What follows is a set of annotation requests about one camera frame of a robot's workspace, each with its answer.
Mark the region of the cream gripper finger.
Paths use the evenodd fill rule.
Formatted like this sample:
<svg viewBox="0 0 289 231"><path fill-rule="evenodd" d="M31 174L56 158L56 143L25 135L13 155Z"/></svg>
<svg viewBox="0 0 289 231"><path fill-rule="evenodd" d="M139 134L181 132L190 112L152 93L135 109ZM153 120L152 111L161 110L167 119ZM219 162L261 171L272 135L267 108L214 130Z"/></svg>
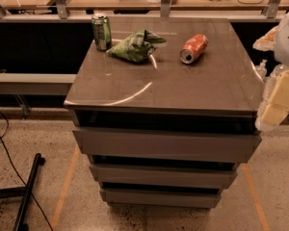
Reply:
<svg viewBox="0 0 289 231"><path fill-rule="evenodd" d="M261 132L274 130L289 115L289 70L270 77L257 112L256 128Z"/></svg>
<svg viewBox="0 0 289 231"><path fill-rule="evenodd" d="M276 27L271 29L261 38L257 39L253 44L253 48L259 51L274 51L276 42Z"/></svg>

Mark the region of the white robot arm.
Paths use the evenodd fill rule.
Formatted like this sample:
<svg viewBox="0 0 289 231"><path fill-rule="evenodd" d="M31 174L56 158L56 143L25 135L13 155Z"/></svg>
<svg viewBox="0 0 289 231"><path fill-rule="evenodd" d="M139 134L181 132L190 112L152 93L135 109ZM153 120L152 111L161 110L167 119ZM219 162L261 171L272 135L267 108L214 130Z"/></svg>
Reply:
<svg viewBox="0 0 289 231"><path fill-rule="evenodd" d="M289 115L289 12L253 48L273 51L278 62L265 83L255 121L256 128L266 132L274 130Z"/></svg>

